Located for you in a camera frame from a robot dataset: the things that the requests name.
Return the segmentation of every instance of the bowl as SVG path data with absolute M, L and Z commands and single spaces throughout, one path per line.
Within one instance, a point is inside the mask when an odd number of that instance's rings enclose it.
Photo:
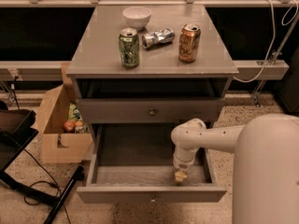
M 149 23 L 151 10 L 146 7 L 129 7 L 122 12 L 122 15 L 130 27 L 139 31 Z

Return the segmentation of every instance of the soda can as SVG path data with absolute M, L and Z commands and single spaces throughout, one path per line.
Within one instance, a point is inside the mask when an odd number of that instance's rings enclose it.
M 174 39 L 174 30 L 166 28 L 160 31 L 150 32 L 148 34 L 142 35 L 142 46 L 145 49 L 149 49 L 156 44 L 169 43 Z
M 178 57 L 186 63 L 194 62 L 197 55 L 201 31 L 196 24 L 186 24 L 179 37 Z
M 121 63 L 125 68 L 134 68 L 139 65 L 139 38 L 134 28 L 124 28 L 119 37 Z

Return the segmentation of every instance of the speckled floor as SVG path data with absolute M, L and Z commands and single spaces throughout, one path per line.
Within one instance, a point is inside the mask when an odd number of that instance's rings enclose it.
M 215 127 L 245 124 L 251 119 L 267 113 L 283 113 L 271 93 L 259 96 L 261 107 L 250 100 L 248 93 L 229 93 L 226 95 L 226 106 L 223 108 Z M 36 106 L 24 107 L 36 109 Z M 39 160 L 40 136 L 28 146 L 28 150 Z M 72 190 L 65 202 L 71 223 L 171 223 L 171 224 L 230 224 L 232 223 L 232 174 L 233 154 L 210 150 L 211 160 L 217 182 L 227 187 L 228 191 L 218 203 L 115 203 L 86 204 Z M 85 173 L 89 162 L 82 163 Z M 63 187 L 77 168 L 77 164 L 45 164 L 45 168 Z M 37 180 L 50 180 L 40 167 L 26 154 L 22 153 L 7 169 L 16 180 L 30 185 Z M 42 189 L 51 192 L 48 187 Z M 0 223 L 43 223 L 49 208 L 44 205 L 30 206 L 24 202 L 19 193 L 0 186 Z M 69 223 L 62 209 L 54 223 Z

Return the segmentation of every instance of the closed drawer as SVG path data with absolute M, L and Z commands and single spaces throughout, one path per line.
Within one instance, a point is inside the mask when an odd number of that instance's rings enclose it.
M 171 124 L 107 124 L 98 130 L 85 203 L 217 202 L 226 189 L 217 185 L 208 150 L 200 149 L 183 184 L 175 182 Z
M 77 105 L 89 123 L 178 122 L 194 118 L 214 122 L 224 99 L 79 99 Z

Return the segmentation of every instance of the cabinet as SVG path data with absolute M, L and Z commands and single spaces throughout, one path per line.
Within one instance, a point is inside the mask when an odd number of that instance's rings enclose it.
M 121 13 L 128 6 L 98 6 L 70 64 L 82 117 L 95 147 L 85 187 L 86 203 L 217 202 L 225 193 L 216 183 L 208 150 L 200 149 L 188 181 L 178 186 L 172 165 L 172 129 L 199 118 L 212 125 L 237 69 L 200 5 L 146 6 L 152 15 L 146 32 L 172 28 L 171 44 L 140 47 L 140 65 L 121 66 Z M 197 59 L 178 59 L 181 28 L 194 22 L 202 30 Z

